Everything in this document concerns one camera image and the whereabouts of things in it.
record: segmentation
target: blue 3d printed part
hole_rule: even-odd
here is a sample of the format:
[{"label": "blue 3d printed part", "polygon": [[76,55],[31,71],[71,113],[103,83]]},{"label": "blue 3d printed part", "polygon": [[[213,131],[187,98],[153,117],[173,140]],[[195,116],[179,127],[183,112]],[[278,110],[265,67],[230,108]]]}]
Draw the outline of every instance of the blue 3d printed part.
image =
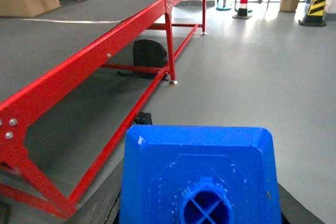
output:
[{"label": "blue 3d printed part", "polygon": [[255,127],[131,127],[120,223],[281,224],[271,134]]}]

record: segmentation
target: gray table surface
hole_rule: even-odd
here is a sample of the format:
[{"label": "gray table surface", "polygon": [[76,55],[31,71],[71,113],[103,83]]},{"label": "gray table surface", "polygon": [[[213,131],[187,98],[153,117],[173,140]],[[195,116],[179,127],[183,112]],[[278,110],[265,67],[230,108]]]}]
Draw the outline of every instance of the gray table surface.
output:
[{"label": "gray table surface", "polygon": [[62,0],[37,19],[116,21],[51,23],[0,17],[0,103],[157,0]]}]

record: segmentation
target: black backpack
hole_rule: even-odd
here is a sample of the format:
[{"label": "black backpack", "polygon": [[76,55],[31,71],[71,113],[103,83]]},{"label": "black backpack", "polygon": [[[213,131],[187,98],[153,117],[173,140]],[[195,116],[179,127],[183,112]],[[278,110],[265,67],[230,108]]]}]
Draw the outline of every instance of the black backpack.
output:
[{"label": "black backpack", "polygon": [[[163,68],[168,63],[167,51],[158,42],[149,39],[136,40],[133,45],[133,65],[137,67]],[[154,79],[156,73],[134,71],[140,78]]]}]

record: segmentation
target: black and yellow striped post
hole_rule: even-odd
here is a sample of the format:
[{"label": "black and yellow striped post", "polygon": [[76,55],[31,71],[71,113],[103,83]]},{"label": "black and yellow striped post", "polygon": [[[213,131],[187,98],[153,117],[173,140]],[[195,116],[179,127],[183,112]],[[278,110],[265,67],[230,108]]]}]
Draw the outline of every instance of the black and yellow striped post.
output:
[{"label": "black and yellow striped post", "polygon": [[326,0],[313,0],[309,10],[303,20],[299,20],[302,26],[325,26],[326,22],[322,19]]}]

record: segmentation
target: gray floor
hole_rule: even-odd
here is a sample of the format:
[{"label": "gray floor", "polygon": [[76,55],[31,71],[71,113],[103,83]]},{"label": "gray floor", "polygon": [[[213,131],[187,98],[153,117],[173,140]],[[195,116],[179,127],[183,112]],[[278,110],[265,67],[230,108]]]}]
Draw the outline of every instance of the gray floor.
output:
[{"label": "gray floor", "polygon": [[[277,4],[267,13],[265,5],[249,8],[254,10],[249,20],[210,8],[208,35],[198,31],[176,63],[178,85],[162,82],[144,110],[152,113],[154,124],[267,128],[274,137],[278,181],[322,221],[335,224],[336,22],[324,28],[299,26],[303,5],[296,14],[279,13]],[[174,14],[176,22],[201,20],[197,7],[177,7]],[[187,32],[174,29],[175,47]],[[166,45],[163,31],[140,37]],[[115,61],[131,63],[130,47]],[[32,159],[68,194],[147,85],[99,70],[29,129],[49,141],[45,152],[34,153],[40,146],[28,136]],[[80,125],[77,132],[75,125]],[[123,144],[119,147],[96,184],[119,162]],[[76,153],[85,158],[73,157]],[[37,224],[43,216],[21,204],[13,213],[11,224]],[[41,223],[60,221],[45,216]]]},{"label": "gray floor", "polygon": [[156,124],[267,128],[278,181],[335,224],[336,22],[299,26],[303,4],[296,13],[249,8],[249,20],[209,10],[208,35],[196,35],[176,64],[178,85],[161,85],[145,109]]}]

